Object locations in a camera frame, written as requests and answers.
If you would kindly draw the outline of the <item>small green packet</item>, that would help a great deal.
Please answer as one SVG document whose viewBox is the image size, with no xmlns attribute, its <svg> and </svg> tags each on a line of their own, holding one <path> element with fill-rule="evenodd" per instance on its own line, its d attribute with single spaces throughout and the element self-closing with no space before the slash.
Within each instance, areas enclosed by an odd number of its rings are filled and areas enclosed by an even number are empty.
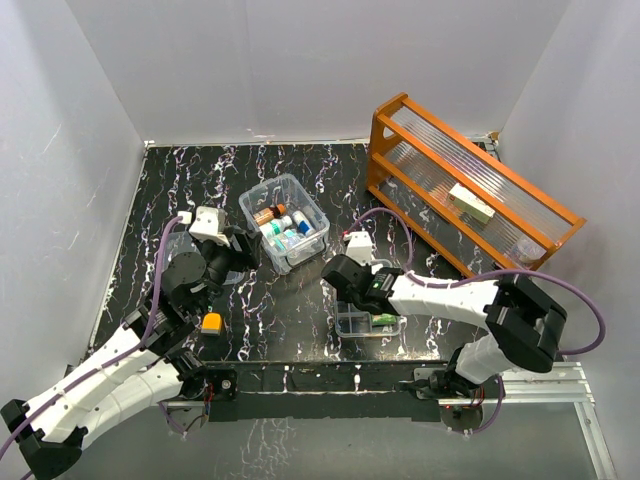
<svg viewBox="0 0 640 480">
<path fill-rule="evenodd" d="M 372 326 L 390 326 L 397 323 L 398 317 L 391 314 L 379 314 L 371 317 Z"/>
</svg>

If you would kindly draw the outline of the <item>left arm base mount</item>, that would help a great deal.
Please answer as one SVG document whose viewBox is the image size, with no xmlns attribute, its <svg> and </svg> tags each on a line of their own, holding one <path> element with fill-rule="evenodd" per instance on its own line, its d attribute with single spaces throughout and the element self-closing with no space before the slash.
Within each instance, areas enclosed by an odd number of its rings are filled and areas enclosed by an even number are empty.
<svg viewBox="0 0 640 480">
<path fill-rule="evenodd" d="M 187 348 L 176 350 L 165 359 L 177 371 L 177 398 L 202 400 L 205 405 L 236 399 L 238 377 L 233 369 L 210 367 Z"/>
</svg>

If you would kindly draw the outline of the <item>brown bottle orange cap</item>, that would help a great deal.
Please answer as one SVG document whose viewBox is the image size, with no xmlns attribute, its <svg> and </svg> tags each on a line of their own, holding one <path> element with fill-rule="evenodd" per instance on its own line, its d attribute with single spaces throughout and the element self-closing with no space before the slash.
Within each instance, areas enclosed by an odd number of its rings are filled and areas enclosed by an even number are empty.
<svg viewBox="0 0 640 480">
<path fill-rule="evenodd" d="M 280 219 L 286 212 L 287 209 L 284 204 L 276 204 L 258 211 L 253 215 L 253 219 L 258 226 L 262 226 L 273 220 Z"/>
</svg>

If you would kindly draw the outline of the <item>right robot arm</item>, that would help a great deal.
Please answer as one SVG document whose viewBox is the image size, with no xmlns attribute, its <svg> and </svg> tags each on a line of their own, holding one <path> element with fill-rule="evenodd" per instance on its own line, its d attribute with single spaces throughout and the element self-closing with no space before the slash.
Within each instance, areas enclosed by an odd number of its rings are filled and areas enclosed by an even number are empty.
<svg viewBox="0 0 640 480">
<path fill-rule="evenodd" d="M 457 348 L 445 370 L 431 375 L 433 390 L 460 397 L 507 370 L 550 372 L 566 323 L 566 310 L 520 273 L 454 282 L 398 268 L 374 270 L 340 254 L 321 277 L 360 311 L 425 315 L 484 329 L 485 336 Z"/>
</svg>

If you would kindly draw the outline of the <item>white medicine carton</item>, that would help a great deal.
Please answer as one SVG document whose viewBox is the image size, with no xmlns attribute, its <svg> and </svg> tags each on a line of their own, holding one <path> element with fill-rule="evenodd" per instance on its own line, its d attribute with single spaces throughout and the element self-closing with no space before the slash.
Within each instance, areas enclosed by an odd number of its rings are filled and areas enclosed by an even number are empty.
<svg viewBox="0 0 640 480">
<path fill-rule="evenodd" d="M 449 190 L 448 198 L 458 210 L 483 224 L 494 218 L 495 210 L 460 183 Z"/>
</svg>

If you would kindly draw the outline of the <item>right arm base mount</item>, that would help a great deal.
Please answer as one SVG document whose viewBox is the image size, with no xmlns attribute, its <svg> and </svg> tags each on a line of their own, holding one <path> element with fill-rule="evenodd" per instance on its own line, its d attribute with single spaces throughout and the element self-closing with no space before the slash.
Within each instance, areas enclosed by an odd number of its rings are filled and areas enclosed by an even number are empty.
<svg viewBox="0 0 640 480">
<path fill-rule="evenodd" d="M 397 382 L 395 389 L 408 392 L 418 399 L 466 399 L 470 407 L 480 406 L 486 398 L 483 385 L 466 380 L 446 368 L 416 368 L 411 379 Z"/>
</svg>

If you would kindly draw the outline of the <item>clear compartment tray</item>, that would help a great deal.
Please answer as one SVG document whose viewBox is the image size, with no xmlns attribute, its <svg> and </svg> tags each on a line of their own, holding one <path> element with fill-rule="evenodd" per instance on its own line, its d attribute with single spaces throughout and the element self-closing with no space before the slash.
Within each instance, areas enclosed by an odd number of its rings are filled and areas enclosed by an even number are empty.
<svg viewBox="0 0 640 480">
<path fill-rule="evenodd" d="M 397 323 L 390 326 L 372 326 L 371 314 L 347 303 L 345 296 L 338 291 L 334 293 L 334 330 L 343 339 L 367 339 L 394 337 L 400 332 L 401 316 Z"/>
</svg>

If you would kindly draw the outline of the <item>clear plastic storage box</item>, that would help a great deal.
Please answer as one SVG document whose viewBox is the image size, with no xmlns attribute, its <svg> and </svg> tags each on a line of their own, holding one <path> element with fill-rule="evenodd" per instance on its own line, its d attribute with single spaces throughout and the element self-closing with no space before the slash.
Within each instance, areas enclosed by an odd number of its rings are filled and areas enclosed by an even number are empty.
<svg viewBox="0 0 640 480">
<path fill-rule="evenodd" d="M 253 186 L 240 195 L 239 205 L 249 229 L 262 235 L 278 274 L 286 275 L 325 251 L 330 222 L 293 175 Z"/>
</svg>

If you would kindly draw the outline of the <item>white bottle green label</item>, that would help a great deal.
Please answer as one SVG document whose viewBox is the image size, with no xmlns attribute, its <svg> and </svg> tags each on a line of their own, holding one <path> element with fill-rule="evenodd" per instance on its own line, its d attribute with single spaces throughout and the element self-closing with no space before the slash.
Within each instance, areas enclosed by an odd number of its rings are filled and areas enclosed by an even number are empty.
<svg viewBox="0 0 640 480">
<path fill-rule="evenodd" d="M 289 215 L 285 215 L 280 219 L 273 220 L 265 225 L 260 226 L 260 231 L 266 239 L 272 239 L 275 236 L 289 229 L 293 224 L 293 220 Z"/>
</svg>

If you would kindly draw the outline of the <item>blue white bandage roll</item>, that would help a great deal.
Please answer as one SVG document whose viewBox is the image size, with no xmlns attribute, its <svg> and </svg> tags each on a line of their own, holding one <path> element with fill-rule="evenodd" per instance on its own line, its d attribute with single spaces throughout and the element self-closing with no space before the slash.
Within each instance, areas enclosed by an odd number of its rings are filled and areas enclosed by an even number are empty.
<svg viewBox="0 0 640 480">
<path fill-rule="evenodd" d="M 316 229 L 313 227 L 307 216 L 301 210 L 292 212 L 291 218 L 295 222 L 300 233 L 305 237 L 312 236 L 316 233 Z"/>
</svg>

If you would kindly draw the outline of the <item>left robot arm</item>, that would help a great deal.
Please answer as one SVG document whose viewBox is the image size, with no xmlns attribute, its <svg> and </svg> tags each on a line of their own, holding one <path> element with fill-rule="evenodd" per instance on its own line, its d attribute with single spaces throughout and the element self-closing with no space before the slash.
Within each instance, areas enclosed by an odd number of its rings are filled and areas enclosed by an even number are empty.
<svg viewBox="0 0 640 480">
<path fill-rule="evenodd" d="M 55 479 L 99 436 L 124 420 L 176 397 L 194 399 L 206 387 L 206 368 L 184 340 L 209 315 L 231 272 L 259 265 L 262 235 L 228 226 L 194 241 L 196 248 L 165 259 L 177 219 L 161 238 L 155 277 L 144 301 L 84 362 L 43 393 L 13 399 L 1 409 L 28 476 Z"/>
</svg>

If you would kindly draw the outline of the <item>blue sachet pack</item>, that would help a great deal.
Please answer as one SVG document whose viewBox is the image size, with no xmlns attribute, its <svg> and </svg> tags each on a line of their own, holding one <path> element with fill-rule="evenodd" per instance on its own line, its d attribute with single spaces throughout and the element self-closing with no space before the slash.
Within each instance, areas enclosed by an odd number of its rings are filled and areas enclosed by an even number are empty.
<svg viewBox="0 0 640 480">
<path fill-rule="evenodd" d="M 288 252 L 305 239 L 306 237 L 297 230 L 287 229 L 275 235 L 272 238 L 272 243 L 278 252 Z"/>
</svg>

